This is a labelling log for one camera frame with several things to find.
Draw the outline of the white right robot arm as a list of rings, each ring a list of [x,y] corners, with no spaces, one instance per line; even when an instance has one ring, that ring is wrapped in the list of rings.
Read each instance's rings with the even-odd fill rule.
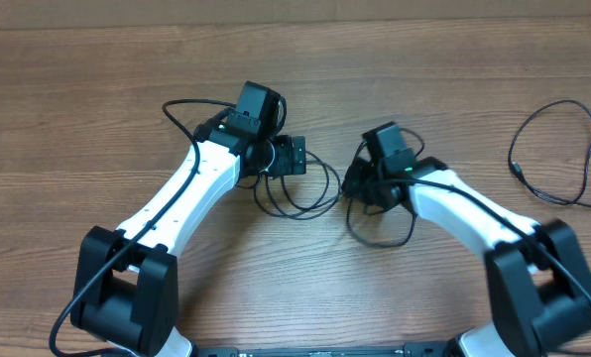
[[[492,319],[418,356],[547,356],[591,331],[591,270],[572,228],[501,207],[445,163],[419,159],[389,122],[365,132],[342,185],[377,213],[404,207],[458,239],[484,264]]]

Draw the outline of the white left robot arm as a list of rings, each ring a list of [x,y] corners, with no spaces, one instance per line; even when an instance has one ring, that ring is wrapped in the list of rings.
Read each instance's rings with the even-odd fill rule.
[[[240,179],[302,175],[305,140],[282,134],[285,99],[251,81],[194,131],[182,164],[155,196],[113,230],[95,226],[79,250],[72,300],[61,324],[105,342],[97,356],[189,356],[176,328],[178,259],[210,208]]]

